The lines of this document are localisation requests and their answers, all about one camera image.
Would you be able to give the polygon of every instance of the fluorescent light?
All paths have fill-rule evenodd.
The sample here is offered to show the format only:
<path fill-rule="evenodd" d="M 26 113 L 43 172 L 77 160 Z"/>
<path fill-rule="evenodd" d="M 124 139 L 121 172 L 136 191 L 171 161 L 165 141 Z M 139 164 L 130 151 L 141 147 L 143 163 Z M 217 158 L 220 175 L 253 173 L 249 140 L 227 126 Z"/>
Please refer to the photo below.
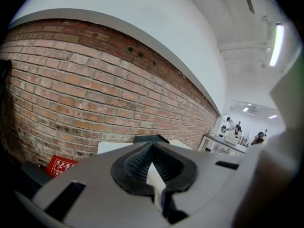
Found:
<path fill-rule="evenodd" d="M 277 60 L 280 55 L 280 51 L 283 44 L 283 37 L 284 37 L 284 26 L 277 25 L 276 26 L 276 34 L 275 34 L 275 46 L 274 51 L 272 52 L 271 60 L 269 66 L 274 67 L 277 63 Z"/>

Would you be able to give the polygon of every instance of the fire extinguisher sign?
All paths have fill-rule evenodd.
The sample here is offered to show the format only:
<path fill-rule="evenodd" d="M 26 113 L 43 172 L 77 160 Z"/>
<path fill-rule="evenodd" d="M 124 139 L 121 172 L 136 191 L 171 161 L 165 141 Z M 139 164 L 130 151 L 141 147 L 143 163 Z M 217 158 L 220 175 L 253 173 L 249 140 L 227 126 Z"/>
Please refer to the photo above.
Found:
<path fill-rule="evenodd" d="M 77 164 L 77 161 L 53 155 L 52 160 L 47 167 L 47 173 L 56 177 L 66 170 L 72 168 L 75 164 Z"/>

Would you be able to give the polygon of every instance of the black object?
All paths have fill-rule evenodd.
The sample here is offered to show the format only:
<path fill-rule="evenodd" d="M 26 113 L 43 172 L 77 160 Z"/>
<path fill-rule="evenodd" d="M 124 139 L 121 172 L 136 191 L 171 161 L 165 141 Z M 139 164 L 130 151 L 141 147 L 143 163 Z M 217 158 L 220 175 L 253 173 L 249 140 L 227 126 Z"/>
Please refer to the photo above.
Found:
<path fill-rule="evenodd" d="M 233 170 L 237 170 L 238 166 L 239 166 L 238 164 L 233 164 L 233 163 L 229 163 L 229 162 L 225 162 L 225 161 L 218 161 L 215 164 L 222 166 L 222 167 L 229 168 L 229 169 L 233 169 Z"/>
<path fill-rule="evenodd" d="M 176 209 L 172 195 L 186 191 L 195 181 L 198 171 L 192 160 L 158 143 L 148 142 L 118 158 L 111 167 L 112 178 L 126 192 L 153 199 L 154 188 L 146 183 L 152 162 L 166 184 L 162 214 L 173 224 L 188 216 Z"/>
<path fill-rule="evenodd" d="M 161 135 L 142 135 L 142 136 L 135 136 L 133 143 L 142 143 L 142 142 L 165 142 L 170 143 Z"/>
<path fill-rule="evenodd" d="M 70 207 L 86 186 L 80 182 L 72 182 L 63 192 L 47 207 L 45 212 L 53 218 L 62 221 Z"/>

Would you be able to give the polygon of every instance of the red brick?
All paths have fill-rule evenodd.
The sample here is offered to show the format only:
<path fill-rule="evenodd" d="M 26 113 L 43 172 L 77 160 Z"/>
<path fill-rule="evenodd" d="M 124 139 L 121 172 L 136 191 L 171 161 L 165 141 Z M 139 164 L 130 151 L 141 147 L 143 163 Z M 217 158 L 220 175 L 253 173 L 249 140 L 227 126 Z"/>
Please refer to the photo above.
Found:
<path fill-rule="evenodd" d="M 64 139 L 64 140 L 67 140 L 67 141 L 73 141 L 73 139 L 74 139 L 73 135 L 69 135 L 69 134 L 66 134 L 66 133 L 60 133 L 60 132 L 58 132 L 58 138 L 59 139 Z"/>
<path fill-rule="evenodd" d="M 71 125 L 73 122 L 73 118 L 63 115 L 57 115 L 57 121 L 63 124 Z"/>
<path fill-rule="evenodd" d="M 36 74 L 37 71 L 38 71 L 38 66 L 35 66 L 35 65 L 30 65 L 29 66 L 29 69 L 28 69 L 29 73 Z"/>
<path fill-rule="evenodd" d="M 51 88 L 51 84 L 52 84 L 52 80 L 48 79 L 48 78 L 42 78 L 40 80 L 40 85 L 42 87 L 45 87 L 45 88 L 48 88 L 50 89 Z"/>
<path fill-rule="evenodd" d="M 152 108 L 152 107 L 145 106 L 143 112 L 144 112 L 144 113 L 149 113 L 149 114 L 156 115 L 156 114 L 157 114 L 157 109 Z"/>
<path fill-rule="evenodd" d="M 95 146 L 85 146 L 85 151 L 89 152 L 96 152 L 97 153 L 98 147 Z"/>
<path fill-rule="evenodd" d="M 45 26 L 42 31 L 61 32 L 63 28 L 63 26 Z"/>
<path fill-rule="evenodd" d="M 68 60 L 69 57 L 71 56 L 71 53 L 53 50 L 53 49 L 46 49 L 44 56 L 61 59 L 61 60 Z"/>
<path fill-rule="evenodd" d="M 104 85 L 104 84 L 98 83 L 96 81 L 89 80 L 89 79 L 84 79 L 84 78 L 81 79 L 80 86 L 84 87 L 84 88 L 100 91 L 100 92 L 105 93 L 107 95 L 118 96 L 119 93 L 120 93 L 120 89 L 118 89 L 118 88 L 108 86 L 108 85 Z"/>
<path fill-rule="evenodd" d="M 142 96 L 139 97 L 139 103 L 148 105 L 148 106 L 152 106 L 152 107 L 156 107 L 156 108 L 160 108 L 160 109 L 163 109 L 165 107 L 164 104 L 161 102 L 154 101 L 154 100 L 151 100 L 148 98 L 144 98 Z"/>
<path fill-rule="evenodd" d="M 94 58 L 99 58 L 100 51 L 89 48 L 89 47 L 84 47 L 78 44 L 71 44 L 69 43 L 67 46 L 68 51 L 72 52 L 77 52 L 79 54 L 83 54 L 89 57 L 94 57 Z"/>
<path fill-rule="evenodd" d="M 138 85 L 131 84 L 130 82 L 122 80 L 122 79 L 119 79 L 119 78 L 116 79 L 116 81 L 115 81 L 114 84 L 116 86 L 128 89 L 130 91 L 139 93 L 141 95 L 148 95 L 148 90 L 147 89 L 145 89 L 143 87 L 140 87 Z"/>
<path fill-rule="evenodd" d="M 130 133 L 131 134 L 136 134 L 136 135 L 154 135 L 154 134 L 156 134 L 156 131 L 152 130 L 152 129 L 131 128 Z"/>
<path fill-rule="evenodd" d="M 170 99 L 168 97 L 165 97 L 165 96 L 161 97 L 161 102 L 164 102 L 166 104 L 173 105 L 173 106 L 178 106 L 179 105 L 179 103 L 177 101 L 172 100 L 172 99 Z"/>
<path fill-rule="evenodd" d="M 43 56 L 45 51 L 46 51 L 45 48 L 37 48 L 35 51 L 35 55 Z"/>
<path fill-rule="evenodd" d="M 52 142 L 56 145 L 66 147 L 66 148 L 69 148 L 69 149 L 73 149 L 73 150 L 82 150 L 83 149 L 83 146 L 81 144 L 61 141 L 61 140 L 58 140 L 58 139 L 53 139 Z"/>
<path fill-rule="evenodd" d="M 145 56 L 149 56 L 150 57 L 153 54 L 153 51 L 150 48 L 148 48 L 145 45 L 143 45 L 143 44 L 139 44 L 138 50 L 141 51 Z"/>
<path fill-rule="evenodd" d="M 104 72 L 116 75 L 121 78 L 126 78 L 127 72 L 117 66 L 105 63 L 100 60 L 90 59 L 87 64 L 89 67 L 93 67 Z"/>
<path fill-rule="evenodd" d="M 90 68 L 87 68 L 85 66 L 80 66 L 80 65 L 77 65 L 74 63 L 70 63 L 70 62 L 61 62 L 59 65 L 59 69 L 63 70 L 63 71 L 79 74 L 82 76 L 87 76 L 87 77 L 91 76 L 93 73 L 93 70 Z"/>
<path fill-rule="evenodd" d="M 129 128 L 128 127 L 113 127 L 112 133 L 127 134 L 127 133 L 129 133 Z"/>
<path fill-rule="evenodd" d="M 87 138 L 93 138 L 93 139 L 99 139 L 100 138 L 100 133 L 94 133 L 94 132 L 89 132 L 89 131 L 83 131 L 84 137 Z"/>
<path fill-rule="evenodd" d="M 46 63 L 46 66 L 47 67 L 52 67 L 52 68 L 57 68 L 58 65 L 59 65 L 59 60 L 56 60 L 56 59 L 48 59 L 47 60 L 47 63 Z"/>
<path fill-rule="evenodd" d="M 161 124 L 161 123 L 154 123 L 153 128 L 157 128 L 157 129 L 171 129 L 171 125 Z"/>
<path fill-rule="evenodd" d="M 162 94 L 162 92 L 163 92 L 163 88 L 162 88 L 161 86 L 158 86 L 158 85 L 156 85 L 156 84 L 153 84 L 153 83 L 151 83 L 151 82 L 149 82 L 149 81 L 147 81 L 147 80 L 145 80 L 144 86 L 145 86 L 146 88 L 151 89 L 151 90 L 153 90 L 153 91 L 155 91 L 155 92 L 157 92 L 157 93 L 160 93 L 160 94 Z"/>
<path fill-rule="evenodd" d="M 162 110 L 158 110 L 157 111 L 157 115 L 158 116 L 164 116 L 164 117 L 168 117 L 168 118 L 175 118 L 175 114 L 174 113 L 171 113 L 171 112 L 165 112 L 165 111 L 162 111 Z"/>
<path fill-rule="evenodd" d="M 62 25 L 73 26 L 73 27 L 78 27 L 78 28 L 85 28 L 85 29 L 90 27 L 89 23 L 84 23 L 84 22 L 74 21 L 74 20 L 66 20 L 62 23 Z"/>
<path fill-rule="evenodd" d="M 65 85 L 59 82 L 53 82 L 52 89 L 58 92 L 62 92 L 68 95 L 77 96 L 84 98 L 86 91 L 80 88 L 72 87 L 70 85 Z"/>
<path fill-rule="evenodd" d="M 40 131 L 40 132 L 43 132 L 43 133 L 46 133 L 48 135 L 51 135 L 51 136 L 57 136 L 57 131 L 55 131 L 54 129 L 51 129 L 49 127 L 46 127 L 44 125 L 41 125 L 39 123 L 36 123 L 35 124 L 35 129 Z"/>
<path fill-rule="evenodd" d="M 39 85 L 40 82 L 40 77 L 31 74 L 23 74 L 22 79 L 36 85 Z"/>
<path fill-rule="evenodd" d="M 90 139 L 85 139 L 85 138 L 80 138 L 80 137 L 74 137 L 74 141 L 76 143 L 82 143 L 82 144 L 91 144 L 91 140 Z"/>
<path fill-rule="evenodd" d="M 104 121 L 104 116 L 100 115 L 100 114 L 94 114 L 94 113 L 86 112 L 85 113 L 85 119 L 87 119 L 89 121 L 101 123 L 101 122 Z"/>
<path fill-rule="evenodd" d="M 21 53 L 34 54 L 35 50 L 36 50 L 35 47 L 23 47 Z"/>
<path fill-rule="evenodd" d="M 181 102 L 184 105 L 188 105 L 189 104 L 189 102 L 187 100 L 185 100 L 185 99 L 183 99 L 183 98 L 181 98 L 179 96 L 176 98 L 176 101 Z"/>
<path fill-rule="evenodd" d="M 85 65 L 87 60 L 88 60 L 88 58 L 86 56 L 75 54 L 75 53 L 70 58 L 71 62 L 81 64 L 81 65 Z"/>
<path fill-rule="evenodd" d="M 12 115 L 13 115 L 16 119 L 18 119 L 19 121 L 21 121 L 21 122 L 24 123 L 24 116 L 23 116 L 23 115 L 20 115 L 19 113 L 15 112 L 15 111 L 12 112 Z"/>
<path fill-rule="evenodd" d="M 74 126 L 84 129 L 89 129 L 89 130 L 101 131 L 101 132 L 110 132 L 111 130 L 111 127 L 108 125 L 89 123 L 79 120 L 74 120 Z"/>
<path fill-rule="evenodd" d="M 20 89 L 23 89 L 23 90 L 25 89 L 25 82 L 20 81 L 20 80 L 15 79 L 15 78 L 13 79 L 13 85 L 20 88 Z"/>
<path fill-rule="evenodd" d="M 112 116 L 106 116 L 104 119 L 104 122 L 107 124 L 115 124 L 115 125 L 121 125 L 121 126 L 129 126 L 129 127 L 138 127 L 140 122 L 130 119 L 122 119 Z"/>
<path fill-rule="evenodd" d="M 64 115 L 69 115 L 77 118 L 83 118 L 84 113 L 82 111 L 73 109 L 71 107 L 67 107 L 64 105 L 56 104 L 56 103 L 50 103 L 49 104 L 49 109 L 53 110 L 55 112 L 64 114 Z"/>
<path fill-rule="evenodd" d="M 43 48 L 52 48 L 54 45 L 54 40 L 36 40 L 34 46 Z"/>
<path fill-rule="evenodd" d="M 109 97 L 109 99 L 108 99 L 108 105 L 113 105 L 113 106 L 118 106 L 118 107 L 121 107 L 121 108 L 136 110 L 136 104 L 125 101 L 125 100 L 121 100 L 121 99 L 111 98 L 111 97 Z"/>
<path fill-rule="evenodd" d="M 134 135 L 115 134 L 115 133 L 103 133 L 102 139 L 104 139 L 104 140 L 111 140 L 111 141 L 133 142 Z"/>
<path fill-rule="evenodd" d="M 106 103 L 106 96 L 102 94 L 88 92 L 86 98 L 91 101 Z"/>
<path fill-rule="evenodd" d="M 29 110 L 29 111 L 32 111 L 33 110 L 33 104 L 31 103 L 28 103 L 28 102 L 24 102 L 24 108 Z"/>
<path fill-rule="evenodd" d="M 19 69 L 21 71 L 28 71 L 29 64 L 21 62 L 12 62 L 12 68 Z"/>
<path fill-rule="evenodd" d="M 141 58 L 138 58 L 138 57 L 134 57 L 133 59 L 133 63 L 139 67 L 142 67 L 144 69 L 147 69 L 148 68 L 148 63 L 145 62 L 144 60 L 142 60 Z"/>
<path fill-rule="evenodd" d="M 149 121 L 149 122 L 159 122 L 161 120 L 161 118 L 159 116 L 152 116 L 152 115 L 147 115 L 147 114 L 142 114 L 142 113 L 135 113 L 134 118 L 138 119 L 138 120 Z"/>
<path fill-rule="evenodd" d="M 32 64 L 45 65 L 47 59 L 45 57 L 30 56 L 28 62 Z"/>
<path fill-rule="evenodd" d="M 130 100 L 130 101 L 138 101 L 138 95 L 128 92 L 128 91 L 124 91 L 122 92 L 121 98 L 126 99 L 126 100 Z"/>
<path fill-rule="evenodd" d="M 55 33 L 53 39 L 77 43 L 79 41 L 79 36 Z"/>
<path fill-rule="evenodd" d="M 52 120 L 56 120 L 57 118 L 57 114 L 53 113 L 51 111 L 48 111 L 46 109 L 43 109 L 41 107 L 37 107 L 37 106 L 33 106 L 33 112 L 37 113 L 38 115 L 41 115 L 43 117 L 52 119 Z"/>
<path fill-rule="evenodd" d="M 123 110 L 123 109 L 117 109 L 116 115 L 120 116 L 120 117 L 125 117 L 125 118 L 133 118 L 134 112 Z"/>
<path fill-rule="evenodd" d="M 37 104 L 44 107 L 44 108 L 48 108 L 48 101 L 47 100 L 38 98 Z"/>
<path fill-rule="evenodd" d="M 55 79 L 55 80 L 58 80 L 58 81 L 61 80 L 62 75 L 63 75 L 63 73 L 60 73 L 60 72 L 52 70 L 52 69 L 43 68 L 43 67 L 40 67 L 38 69 L 37 74 L 42 75 L 44 77 L 52 78 L 52 79 Z"/>
<path fill-rule="evenodd" d="M 157 85 L 161 86 L 161 87 L 165 86 L 165 81 L 163 81 L 162 79 L 160 79 L 156 76 L 153 78 L 153 82 L 156 83 Z"/>
<path fill-rule="evenodd" d="M 20 113 L 32 121 L 37 121 L 37 114 L 33 114 L 23 108 L 20 108 Z"/>
<path fill-rule="evenodd" d="M 110 46 L 110 45 L 106 45 L 106 47 L 103 46 L 101 49 L 103 49 L 104 51 L 106 51 L 108 53 L 114 54 L 117 57 L 125 59 L 129 62 L 131 62 L 132 59 L 133 59 L 133 55 L 131 53 L 129 53 L 127 51 L 124 51 L 124 50 L 121 50 L 119 48 Z"/>
<path fill-rule="evenodd" d="M 65 50 L 68 43 L 63 41 L 56 41 L 53 48 L 59 49 L 59 50 Z"/>
<path fill-rule="evenodd" d="M 32 94 L 29 94 L 29 93 L 27 93 L 27 92 L 25 92 L 25 91 L 22 91 L 22 92 L 21 92 L 20 97 L 21 97 L 22 99 L 25 99 L 25 100 L 27 100 L 27 101 L 30 101 L 31 103 L 35 103 L 35 104 L 37 103 L 37 96 L 32 95 Z"/>
<path fill-rule="evenodd" d="M 28 83 L 27 83 L 27 85 L 25 86 L 25 90 L 26 90 L 27 92 L 30 92 L 30 93 L 34 93 L 35 88 L 36 88 L 35 86 L 30 85 L 30 84 L 28 84 Z"/>
<path fill-rule="evenodd" d="M 131 71 L 131 72 L 135 73 L 136 75 L 139 75 L 139 76 L 141 76 L 143 78 L 146 78 L 150 81 L 152 81 L 152 79 L 154 77 L 151 73 L 149 73 L 149 72 L 147 72 L 147 71 L 145 71 L 145 70 L 139 68 L 138 66 L 135 66 L 135 65 L 133 65 L 129 62 L 126 62 L 126 61 L 122 61 L 120 63 L 120 67 L 125 68 L 126 70 Z"/>
<path fill-rule="evenodd" d="M 149 123 L 149 122 L 141 122 L 140 127 L 143 128 L 152 128 L 154 123 Z"/>
<path fill-rule="evenodd" d="M 128 73 L 127 80 L 136 83 L 138 85 L 143 85 L 144 79 L 136 76 L 135 74 Z"/>
<path fill-rule="evenodd" d="M 93 78 L 96 80 L 102 81 L 102 82 L 109 83 L 109 84 L 113 84 L 113 82 L 114 82 L 113 76 L 106 74 L 106 73 L 98 72 L 98 71 L 95 71 Z"/>
<path fill-rule="evenodd" d="M 115 108 L 101 104 L 94 104 L 77 100 L 76 107 L 90 112 L 102 113 L 106 115 L 115 115 Z"/>
<path fill-rule="evenodd" d="M 149 91 L 148 97 L 157 101 L 161 100 L 161 95 L 153 91 Z"/>
<path fill-rule="evenodd" d="M 109 53 L 106 53 L 106 52 L 104 52 L 101 55 L 100 59 L 105 61 L 105 62 L 115 64 L 115 65 L 119 65 L 120 60 L 121 60 L 119 57 L 113 56 L 113 55 L 111 55 Z"/>
<path fill-rule="evenodd" d="M 58 101 L 58 98 L 59 98 L 59 95 L 57 93 L 52 92 L 48 89 L 39 88 L 39 87 L 36 88 L 35 94 L 39 95 L 43 98 L 53 100 L 53 101 Z"/>
<path fill-rule="evenodd" d="M 64 104 L 64 105 L 74 106 L 75 99 L 61 95 L 59 98 L 59 103 Z"/>
<path fill-rule="evenodd" d="M 111 45 L 116 46 L 120 49 L 123 49 L 123 50 L 126 50 L 129 46 L 125 40 L 123 40 L 121 38 L 115 38 L 115 37 L 110 38 L 108 40 L 108 43 L 110 43 Z"/>

